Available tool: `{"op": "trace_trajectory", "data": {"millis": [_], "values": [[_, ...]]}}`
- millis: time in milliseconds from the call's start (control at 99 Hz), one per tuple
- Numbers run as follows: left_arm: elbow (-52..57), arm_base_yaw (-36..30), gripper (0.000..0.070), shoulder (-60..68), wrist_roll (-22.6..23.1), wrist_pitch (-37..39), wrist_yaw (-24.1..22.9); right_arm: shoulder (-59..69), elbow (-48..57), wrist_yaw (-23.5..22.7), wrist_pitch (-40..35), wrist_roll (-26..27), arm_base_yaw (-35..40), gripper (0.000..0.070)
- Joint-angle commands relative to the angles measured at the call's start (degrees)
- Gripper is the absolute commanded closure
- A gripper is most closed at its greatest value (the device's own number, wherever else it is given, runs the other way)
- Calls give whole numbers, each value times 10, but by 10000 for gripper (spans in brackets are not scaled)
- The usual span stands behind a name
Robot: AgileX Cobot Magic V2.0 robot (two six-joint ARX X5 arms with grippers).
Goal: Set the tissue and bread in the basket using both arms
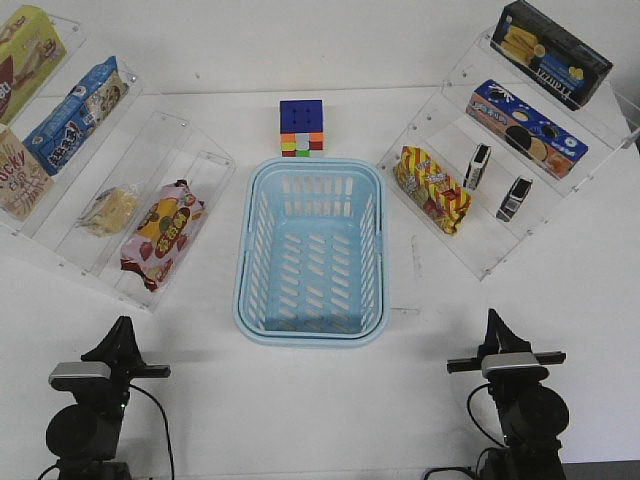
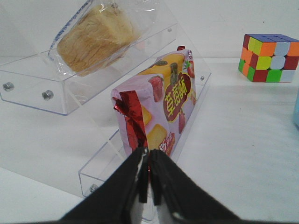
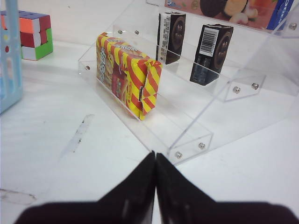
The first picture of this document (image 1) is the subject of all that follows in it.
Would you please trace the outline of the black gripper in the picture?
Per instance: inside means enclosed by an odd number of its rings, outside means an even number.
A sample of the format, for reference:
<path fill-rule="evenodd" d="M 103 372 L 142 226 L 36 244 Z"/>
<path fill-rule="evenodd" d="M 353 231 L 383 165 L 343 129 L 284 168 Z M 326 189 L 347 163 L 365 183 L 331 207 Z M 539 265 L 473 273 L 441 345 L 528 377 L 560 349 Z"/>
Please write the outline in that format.
<path fill-rule="evenodd" d="M 531 353 L 529 341 L 513 333 L 498 312 L 488 309 L 484 342 L 478 346 L 477 355 L 483 357 L 450 359 L 446 362 L 448 373 L 498 370 L 531 369 L 546 365 L 562 364 L 566 354 L 561 351 Z"/>
<path fill-rule="evenodd" d="M 108 379 L 100 388 L 104 395 L 126 395 L 134 379 L 160 379 L 171 375 L 169 365 L 148 365 L 143 361 L 129 316 L 120 316 L 99 344 L 82 354 L 80 359 L 101 362 L 109 369 Z"/>

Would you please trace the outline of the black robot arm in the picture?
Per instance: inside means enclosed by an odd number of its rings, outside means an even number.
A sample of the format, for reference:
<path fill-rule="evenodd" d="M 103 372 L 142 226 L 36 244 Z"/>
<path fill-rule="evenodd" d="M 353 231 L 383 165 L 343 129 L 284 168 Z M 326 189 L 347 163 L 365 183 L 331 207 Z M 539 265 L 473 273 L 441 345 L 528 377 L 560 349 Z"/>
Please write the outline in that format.
<path fill-rule="evenodd" d="M 46 445 L 58 457 L 60 479 L 130 479 L 129 466 L 115 460 L 125 408 L 137 378 L 167 378 L 168 365 L 142 359 L 130 317 L 119 317 L 104 339 L 76 362 L 61 362 L 49 385 L 73 394 L 46 429 Z"/>
<path fill-rule="evenodd" d="M 559 394 L 542 385 L 547 367 L 565 359 L 562 351 L 533 352 L 491 308 L 477 354 L 447 361 L 448 373 L 481 372 L 497 409 L 502 439 L 487 449 L 476 479 L 565 477 L 558 435 L 569 425 L 569 410 Z"/>

